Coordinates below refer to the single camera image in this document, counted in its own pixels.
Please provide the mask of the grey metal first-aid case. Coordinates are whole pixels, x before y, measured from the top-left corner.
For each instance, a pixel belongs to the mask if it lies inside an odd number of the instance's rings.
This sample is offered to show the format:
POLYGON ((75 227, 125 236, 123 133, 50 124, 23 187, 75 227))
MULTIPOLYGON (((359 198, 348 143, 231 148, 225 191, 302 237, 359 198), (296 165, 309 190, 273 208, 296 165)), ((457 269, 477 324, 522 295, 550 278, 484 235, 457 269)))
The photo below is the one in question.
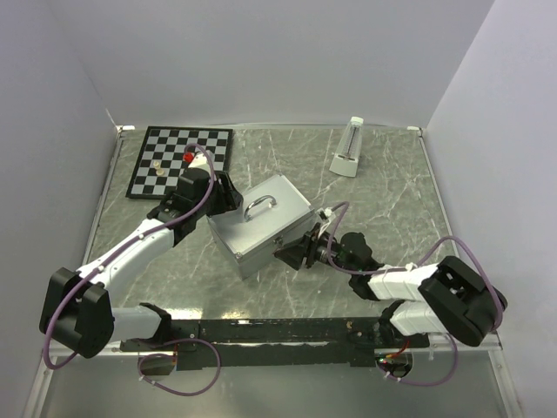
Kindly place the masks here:
POLYGON ((311 203, 283 174, 247 191, 238 209, 208 219, 219 251, 241 279, 271 263, 279 248, 301 238, 314 223, 311 203))

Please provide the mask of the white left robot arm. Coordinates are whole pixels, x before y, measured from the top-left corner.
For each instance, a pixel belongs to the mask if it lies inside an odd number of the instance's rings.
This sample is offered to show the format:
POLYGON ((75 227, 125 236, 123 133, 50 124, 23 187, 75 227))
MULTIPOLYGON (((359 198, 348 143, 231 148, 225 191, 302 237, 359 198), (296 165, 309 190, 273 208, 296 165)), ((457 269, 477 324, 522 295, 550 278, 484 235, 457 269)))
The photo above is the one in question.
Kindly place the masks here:
POLYGON ((153 350, 167 347, 172 331, 168 312, 151 303, 115 308, 112 299, 154 259, 192 233, 199 219, 234 211, 242 202, 227 172, 184 170, 177 187, 129 237, 76 271, 60 268, 52 274, 40 331, 84 358, 118 340, 142 340, 153 350))

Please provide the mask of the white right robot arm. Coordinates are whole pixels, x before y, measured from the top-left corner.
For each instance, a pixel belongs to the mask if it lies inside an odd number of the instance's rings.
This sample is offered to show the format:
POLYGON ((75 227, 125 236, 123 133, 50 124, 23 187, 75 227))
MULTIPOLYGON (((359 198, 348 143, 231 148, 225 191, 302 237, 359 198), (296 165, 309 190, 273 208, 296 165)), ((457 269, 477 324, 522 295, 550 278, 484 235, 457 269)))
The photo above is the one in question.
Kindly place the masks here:
POLYGON ((424 266, 387 266, 373 258, 363 233, 335 239, 315 225, 274 256, 295 270, 320 262, 349 273, 348 285, 362 300, 388 302, 379 335, 390 347, 415 334, 448 334, 477 347, 508 305, 498 289, 456 256, 424 266))

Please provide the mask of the cream chess piece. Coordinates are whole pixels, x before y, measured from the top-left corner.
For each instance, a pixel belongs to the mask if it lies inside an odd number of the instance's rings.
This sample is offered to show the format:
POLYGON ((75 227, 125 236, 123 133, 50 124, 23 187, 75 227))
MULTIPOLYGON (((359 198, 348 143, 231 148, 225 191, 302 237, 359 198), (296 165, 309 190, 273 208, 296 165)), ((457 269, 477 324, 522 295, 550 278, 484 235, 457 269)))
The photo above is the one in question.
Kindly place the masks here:
POLYGON ((154 161, 153 168, 155 169, 155 173, 157 176, 159 177, 164 176, 164 168, 161 166, 160 161, 154 161))

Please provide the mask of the black and white chessboard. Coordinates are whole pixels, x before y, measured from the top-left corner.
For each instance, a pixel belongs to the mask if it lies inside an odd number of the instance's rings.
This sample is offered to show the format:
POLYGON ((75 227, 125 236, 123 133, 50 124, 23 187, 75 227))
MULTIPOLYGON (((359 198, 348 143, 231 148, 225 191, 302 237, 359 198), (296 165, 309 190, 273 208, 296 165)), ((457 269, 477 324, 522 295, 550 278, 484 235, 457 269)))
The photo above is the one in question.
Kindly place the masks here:
POLYGON ((233 130, 223 128, 150 126, 126 192, 129 199, 161 199, 178 184, 183 171, 183 155, 189 145, 201 145, 212 155, 214 169, 229 170, 233 130), (157 176, 153 162, 160 161, 164 176, 157 176))

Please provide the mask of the white metronome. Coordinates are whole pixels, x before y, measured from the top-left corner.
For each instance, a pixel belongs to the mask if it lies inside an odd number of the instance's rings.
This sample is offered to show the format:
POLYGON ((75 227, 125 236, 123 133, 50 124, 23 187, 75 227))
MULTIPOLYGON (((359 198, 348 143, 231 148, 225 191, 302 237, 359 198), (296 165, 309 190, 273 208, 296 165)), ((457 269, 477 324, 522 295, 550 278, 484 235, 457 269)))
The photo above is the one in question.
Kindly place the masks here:
POLYGON ((329 170, 339 176, 355 178, 359 166, 364 119, 351 117, 343 131, 329 170))

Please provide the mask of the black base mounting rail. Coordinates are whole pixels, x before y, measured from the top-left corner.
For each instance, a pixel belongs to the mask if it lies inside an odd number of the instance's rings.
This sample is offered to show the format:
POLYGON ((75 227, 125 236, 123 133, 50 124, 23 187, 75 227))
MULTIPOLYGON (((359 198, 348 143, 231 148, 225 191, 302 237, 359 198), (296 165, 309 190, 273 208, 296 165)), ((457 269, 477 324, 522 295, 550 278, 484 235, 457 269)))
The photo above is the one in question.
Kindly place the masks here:
POLYGON ((403 347, 428 348, 424 334, 405 337, 378 317, 250 320, 174 320, 168 346, 128 340, 124 353, 170 354, 179 371, 214 367, 212 350, 223 367, 265 367, 347 364, 374 367, 374 355, 403 347))

